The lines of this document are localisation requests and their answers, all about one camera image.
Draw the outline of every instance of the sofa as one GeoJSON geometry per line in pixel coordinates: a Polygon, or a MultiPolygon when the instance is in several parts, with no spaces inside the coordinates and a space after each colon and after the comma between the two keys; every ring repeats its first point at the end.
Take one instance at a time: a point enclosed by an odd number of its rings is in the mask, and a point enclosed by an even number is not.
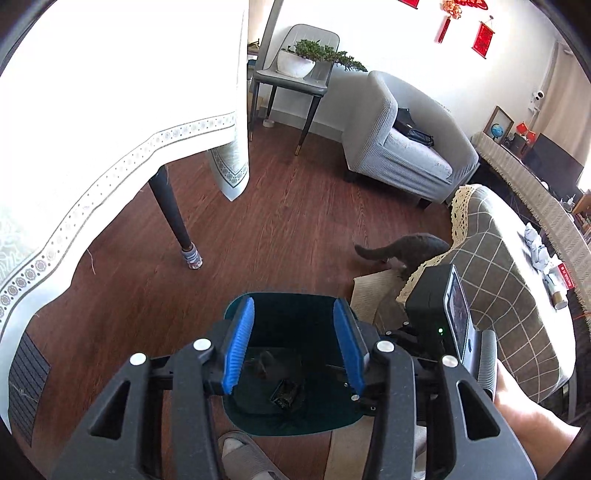
{"type": "Polygon", "coordinates": [[[384,72],[370,72],[342,135],[349,171],[366,175],[429,202],[451,199],[478,167],[478,154],[441,104],[384,72]],[[398,107],[434,138],[429,148],[394,128],[398,107]]]}

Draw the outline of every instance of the black trash bag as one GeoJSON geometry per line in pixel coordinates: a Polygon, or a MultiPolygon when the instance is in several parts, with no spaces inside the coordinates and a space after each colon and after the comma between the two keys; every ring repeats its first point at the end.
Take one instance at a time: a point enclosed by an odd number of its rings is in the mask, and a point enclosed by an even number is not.
{"type": "Polygon", "coordinates": [[[413,118],[410,116],[410,110],[408,108],[398,109],[396,120],[394,121],[394,128],[410,140],[428,147],[435,146],[435,140],[433,140],[431,135],[417,129],[417,124],[415,124],[413,118]]]}

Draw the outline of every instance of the red tassel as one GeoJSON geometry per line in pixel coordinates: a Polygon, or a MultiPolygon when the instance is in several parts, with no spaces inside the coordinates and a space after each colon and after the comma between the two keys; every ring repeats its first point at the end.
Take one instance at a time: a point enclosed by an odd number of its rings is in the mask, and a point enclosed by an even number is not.
{"type": "Polygon", "coordinates": [[[444,21],[443,21],[443,28],[441,29],[441,33],[439,34],[439,38],[437,39],[437,43],[442,43],[443,39],[445,37],[445,34],[447,33],[447,29],[449,28],[449,24],[452,21],[451,17],[447,17],[444,21]]]}

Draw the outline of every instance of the television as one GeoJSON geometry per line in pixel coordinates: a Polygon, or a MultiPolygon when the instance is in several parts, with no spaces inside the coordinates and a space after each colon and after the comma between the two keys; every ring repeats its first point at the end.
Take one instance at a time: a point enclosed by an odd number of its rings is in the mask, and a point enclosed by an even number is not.
{"type": "Polygon", "coordinates": [[[577,182],[583,166],[548,137],[540,134],[522,161],[558,200],[580,196],[577,182]]]}

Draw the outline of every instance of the bonsai plant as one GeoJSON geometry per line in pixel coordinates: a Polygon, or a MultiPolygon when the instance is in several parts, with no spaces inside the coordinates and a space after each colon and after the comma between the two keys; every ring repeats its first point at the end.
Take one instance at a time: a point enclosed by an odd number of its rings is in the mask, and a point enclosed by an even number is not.
{"type": "Polygon", "coordinates": [[[292,77],[303,78],[312,71],[317,61],[331,61],[342,65],[345,70],[367,72],[363,64],[347,55],[347,52],[320,45],[319,40],[299,40],[294,46],[282,48],[277,57],[277,70],[292,77]]]}

